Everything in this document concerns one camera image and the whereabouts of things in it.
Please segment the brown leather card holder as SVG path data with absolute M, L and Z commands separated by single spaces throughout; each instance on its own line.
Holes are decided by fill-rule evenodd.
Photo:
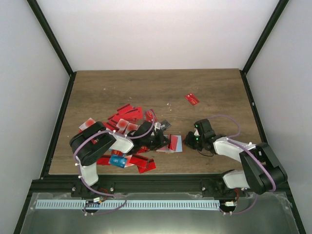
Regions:
M 182 153 L 183 152 L 183 137 L 181 135 L 165 135 L 170 143 L 160 149 L 157 152 L 161 153 Z

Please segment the red VIP card handled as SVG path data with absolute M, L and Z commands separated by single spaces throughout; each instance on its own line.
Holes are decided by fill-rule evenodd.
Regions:
M 155 115 L 153 109 L 147 110 L 144 115 L 145 115 L 146 121 L 157 122 L 157 118 L 156 118 L 156 115 Z

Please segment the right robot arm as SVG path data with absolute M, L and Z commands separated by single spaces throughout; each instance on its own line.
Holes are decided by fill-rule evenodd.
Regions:
M 186 146 L 199 153 L 206 150 L 211 156 L 226 156 L 242 165 L 241 171 L 223 173 L 216 185 L 221 196 L 228 196 L 238 188 L 261 195 L 274 192 L 279 185 L 287 182 L 288 175 L 269 144 L 244 143 L 232 139 L 235 135 L 217 135 L 207 118 L 195 122 L 194 129 L 184 139 Z

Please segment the black VIP card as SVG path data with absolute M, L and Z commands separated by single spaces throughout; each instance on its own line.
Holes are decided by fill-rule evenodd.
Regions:
M 166 131 L 167 129 L 169 129 L 171 127 L 171 124 L 167 121 L 167 120 L 163 120 L 160 123 L 160 130 L 162 131 Z

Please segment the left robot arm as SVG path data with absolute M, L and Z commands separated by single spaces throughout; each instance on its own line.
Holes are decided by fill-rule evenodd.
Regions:
M 75 165 L 79 169 L 79 178 L 84 183 L 82 190 L 87 196 L 99 193 L 97 161 L 107 151 L 118 151 L 115 155 L 116 165 L 127 164 L 125 156 L 134 155 L 143 149 L 156 151 L 171 143 L 164 135 L 159 123 L 144 121 L 141 125 L 126 124 L 123 130 L 118 126 L 94 121 L 92 118 L 79 127 L 79 133 L 70 140 Z

